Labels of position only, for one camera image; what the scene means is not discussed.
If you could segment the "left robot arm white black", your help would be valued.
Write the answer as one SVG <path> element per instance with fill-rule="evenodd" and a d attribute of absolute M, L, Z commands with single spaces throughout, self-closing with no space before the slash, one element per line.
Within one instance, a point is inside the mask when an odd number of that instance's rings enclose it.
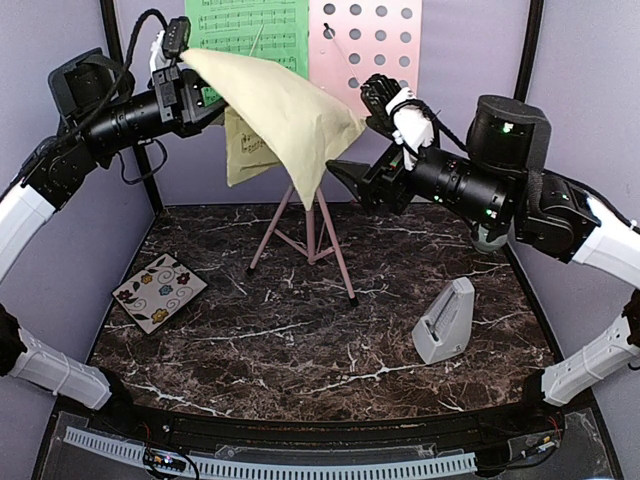
<path fill-rule="evenodd" d="M 55 135 L 30 154 L 1 195 L 1 273 L 7 275 L 37 232 L 60 211 L 97 168 L 135 145 L 172 133 L 200 134 L 218 120 L 224 101 L 206 104 L 205 81 L 179 67 L 188 48 L 187 17 L 167 20 L 156 9 L 141 14 L 130 42 L 155 17 L 161 30 L 151 48 L 150 86 L 135 94 L 132 49 L 123 63 L 96 48 L 50 73 L 48 84 L 59 113 Z M 93 411 L 120 436 L 141 427 L 140 412 L 116 374 L 91 367 L 37 340 L 7 311 L 1 313 L 1 373 L 67 397 Z"/>

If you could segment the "pink perforated music stand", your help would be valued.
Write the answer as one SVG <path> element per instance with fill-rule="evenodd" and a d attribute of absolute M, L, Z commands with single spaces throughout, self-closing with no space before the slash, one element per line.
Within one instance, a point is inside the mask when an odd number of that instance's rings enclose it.
<path fill-rule="evenodd" d="M 228 159 L 241 157 L 239 137 L 262 141 L 260 153 L 280 163 L 290 185 L 261 242 L 273 235 L 292 240 L 277 224 L 292 195 L 306 211 L 305 246 L 293 247 L 309 264 L 334 255 L 352 305 L 358 303 L 329 209 L 321 190 L 327 163 L 344 153 L 364 132 L 365 122 L 347 105 L 281 64 L 252 56 L 190 48 L 182 54 L 226 101 L 224 113 Z"/>

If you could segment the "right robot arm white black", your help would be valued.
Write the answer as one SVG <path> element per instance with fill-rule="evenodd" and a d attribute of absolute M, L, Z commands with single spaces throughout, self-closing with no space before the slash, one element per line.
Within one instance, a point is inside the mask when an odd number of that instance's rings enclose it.
<path fill-rule="evenodd" d="M 465 157 L 397 139 L 372 166 L 330 160 L 328 170 L 367 210 L 402 213 L 422 197 L 470 224 L 478 248 L 517 241 L 564 263 L 639 285 L 639 229 L 588 186 L 545 169 L 551 125 L 542 110 L 479 97 Z"/>

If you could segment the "green sheet music page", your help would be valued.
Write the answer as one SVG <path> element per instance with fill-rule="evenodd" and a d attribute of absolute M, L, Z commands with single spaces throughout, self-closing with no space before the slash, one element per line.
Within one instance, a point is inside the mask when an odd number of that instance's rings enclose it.
<path fill-rule="evenodd" d="M 189 46 L 275 61 L 309 77 L 309 3 L 296 0 L 192 0 Z"/>

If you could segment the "yellow paper sheet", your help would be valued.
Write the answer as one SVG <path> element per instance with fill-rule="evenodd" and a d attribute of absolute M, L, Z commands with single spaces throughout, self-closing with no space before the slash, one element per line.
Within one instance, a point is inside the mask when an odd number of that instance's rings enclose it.
<path fill-rule="evenodd" d="M 281 164 L 311 210 L 326 162 L 361 136 L 364 119 L 277 62 L 198 48 L 181 58 L 228 104 L 227 184 L 233 187 Z"/>

